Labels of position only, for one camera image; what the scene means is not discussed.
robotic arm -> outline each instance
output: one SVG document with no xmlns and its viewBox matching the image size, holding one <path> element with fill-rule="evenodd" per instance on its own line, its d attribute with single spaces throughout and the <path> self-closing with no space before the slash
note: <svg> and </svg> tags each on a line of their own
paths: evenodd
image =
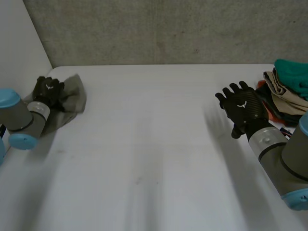
<svg viewBox="0 0 308 231">
<path fill-rule="evenodd" d="M 12 147 L 33 149 L 50 114 L 57 104 L 64 83 L 51 77 L 39 77 L 32 92 L 33 101 L 26 105 L 13 89 L 0 89 L 0 124 L 10 133 Z"/>
<path fill-rule="evenodd" d="M 308 210 L 308 112 L 287 140 L 268 122 L 268 113 L 254 89 L 240 82 L 215 96 L 227 117 L 234 122 L 231 136 L 246 134 L 250 147 L 276 187 L 293 210 Z"/>
</svg>

gray wall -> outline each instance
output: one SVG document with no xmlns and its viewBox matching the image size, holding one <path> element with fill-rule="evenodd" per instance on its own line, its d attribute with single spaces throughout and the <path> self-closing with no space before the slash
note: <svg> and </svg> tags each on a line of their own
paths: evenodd
<svg viewBox="0 0 308 231">
<path fill-rule="evenodd" d="M 54 67 L 308 62 L 306 0 L 24 0 Z"/>
</svg>

folded clothes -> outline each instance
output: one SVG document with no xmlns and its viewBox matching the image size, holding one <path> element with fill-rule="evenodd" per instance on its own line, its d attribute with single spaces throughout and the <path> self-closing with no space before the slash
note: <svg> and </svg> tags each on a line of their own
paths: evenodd
<svg viewBox="0 0 308 231">
<path fill-rule="evenodd" d="M 280 82 L 275 68 L 273 72 L 264 72 L 263 77 L 272 92 L 273 102 L 280 112 L 303 115 L 308 111 L 308 101 L 286 88 Z"/>
<path fill-rule="evenodd" d="M 296 127 L 298 125 L 301 115 L 290 115 L 288 113 L 280 112 L 273 102 L 271 90 L 268 85 L 265 84 L 265 81 L 259 81 L 256 93 L 265 104 L 267 110 L 272 114 L 272 121 L 280 123 L 282 123 L 281 121 L 284 121 L 283 124 L 287 127 Z"/>
<path fill-rule="evenodd" d="M 308 64 L 278 59 L 274 65 L 281 83 L 308 100 Z"/>
</svg>

beige cloth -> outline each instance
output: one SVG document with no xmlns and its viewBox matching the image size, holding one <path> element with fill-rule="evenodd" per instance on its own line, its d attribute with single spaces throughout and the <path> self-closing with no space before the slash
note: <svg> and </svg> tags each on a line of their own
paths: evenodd
<svg viewBox="0 0 308 231">
<path fill-rule="evenodd" d="M 264 72 L 264 79 L 272 92 L 273 102 L 280 112 L 303 115 L 308 111 L 308 101 L 291 92 L 273 72 Z"/>
</svg>

white table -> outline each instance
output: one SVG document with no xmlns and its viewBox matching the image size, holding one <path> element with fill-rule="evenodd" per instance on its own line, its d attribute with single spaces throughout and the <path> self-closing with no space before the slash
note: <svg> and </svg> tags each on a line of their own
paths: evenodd
<svg viewBox="0 0 308 231">
<path fill-rule="evenodd" d="M 1 231 L 304 231 L 214 94 L 272 65 L 58 67 L 86 110 L 0 167 Z"/>
</svg>

